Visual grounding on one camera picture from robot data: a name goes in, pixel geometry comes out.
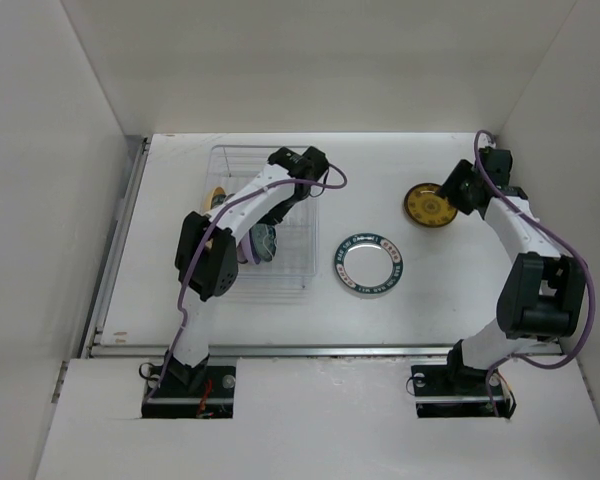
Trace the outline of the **blue floral green plate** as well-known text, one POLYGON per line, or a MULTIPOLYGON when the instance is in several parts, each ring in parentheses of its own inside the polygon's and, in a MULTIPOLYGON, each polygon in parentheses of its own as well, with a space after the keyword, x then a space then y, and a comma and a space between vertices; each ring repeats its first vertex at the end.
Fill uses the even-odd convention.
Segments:
POLYGON ((259 262, 270 263, 277 253, 277 232, 274 226, 256 224, 250 230, 254 256, 259 262))

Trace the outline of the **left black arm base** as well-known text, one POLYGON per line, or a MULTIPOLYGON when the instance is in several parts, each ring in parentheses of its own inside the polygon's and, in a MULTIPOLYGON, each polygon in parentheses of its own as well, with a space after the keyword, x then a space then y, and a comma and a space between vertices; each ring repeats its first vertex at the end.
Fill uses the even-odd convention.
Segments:
POLYGON ((151 362, 140 365, 145 381, 141 415, 149 419, 231 419, 237 383, 235 361, 206 359, 192 374, 182 371, 185 382, 169 370, 158 383, 162 366, 151 362))

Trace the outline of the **white plate green text rim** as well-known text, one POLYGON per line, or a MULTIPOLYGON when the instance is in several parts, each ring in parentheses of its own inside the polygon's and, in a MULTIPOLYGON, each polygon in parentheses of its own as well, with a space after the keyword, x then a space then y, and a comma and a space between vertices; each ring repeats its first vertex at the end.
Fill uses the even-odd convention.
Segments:
POLYGON ((404 272, 397 246, 373 232, 355 233, 342 240, 332 264, 340 284, 362 298, 386 295, 398 285, 404 272))

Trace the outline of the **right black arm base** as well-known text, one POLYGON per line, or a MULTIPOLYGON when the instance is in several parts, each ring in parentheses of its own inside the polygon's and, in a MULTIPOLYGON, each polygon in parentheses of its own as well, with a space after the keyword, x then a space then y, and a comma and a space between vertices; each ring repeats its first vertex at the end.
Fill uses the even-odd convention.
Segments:
POLYGON ((415 364, 405 388, 415 398, 419 419, 503 418, 509 420, 517 409, 515 395, 503 378, 495 373, 489 382, 454 384, 442 364, 415 364))

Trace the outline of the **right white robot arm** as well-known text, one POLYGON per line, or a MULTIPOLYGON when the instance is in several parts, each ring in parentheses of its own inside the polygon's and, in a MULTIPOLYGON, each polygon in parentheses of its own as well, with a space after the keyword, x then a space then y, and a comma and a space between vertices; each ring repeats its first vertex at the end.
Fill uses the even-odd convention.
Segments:
POLYGON ((512 166, 510 151, 481 147, 476 162, 460 161, 438 193, 464 214, 478 212, 511 261, 494 320, 447 355, 443 381, 457 394, 485 385, 497 362, 531 343, 572 336, 580 318, 584 267, 542 230, 524 190, 509 183, 512 166))

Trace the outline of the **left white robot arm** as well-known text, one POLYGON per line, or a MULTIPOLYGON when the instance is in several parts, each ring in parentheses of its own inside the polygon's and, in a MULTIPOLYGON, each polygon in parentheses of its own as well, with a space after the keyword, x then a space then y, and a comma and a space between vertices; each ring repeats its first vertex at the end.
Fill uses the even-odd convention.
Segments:
POLYGON ((281 147, 231 199, 205 213, 193 211, 183 220, 175 257, 181 323, 159 377, 169 380, 181 396, 193 396, 203 387, 209 340, 200 312, 235 283, 238 244, 257 224, 281 223, 313 188, 327 189, 321 180, 329 168, 326 154, 315 147, 302 153, 281 147))

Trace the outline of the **yellow patterned plate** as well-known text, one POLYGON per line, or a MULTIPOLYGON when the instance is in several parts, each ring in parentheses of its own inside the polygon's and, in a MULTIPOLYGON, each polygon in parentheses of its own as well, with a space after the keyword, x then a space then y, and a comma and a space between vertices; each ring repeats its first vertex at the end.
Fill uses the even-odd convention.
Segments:
POLYGON ((405 195, 403 209, 416 224, 425 228, 442 228, 453 222, 458 210, 448 200, 437 195, 436 183, 414 185, 405 195))

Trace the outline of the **lavender purple plate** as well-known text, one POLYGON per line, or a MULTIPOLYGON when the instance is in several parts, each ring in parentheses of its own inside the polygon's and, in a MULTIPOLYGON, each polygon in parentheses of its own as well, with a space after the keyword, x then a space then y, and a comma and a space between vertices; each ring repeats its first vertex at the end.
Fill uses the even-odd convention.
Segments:
POLYGON ((251 233, 248 232, 239 242, 237 247, 238 263, 241 265, 259 265, 261 259, 254 249, 251 239, 251 233))

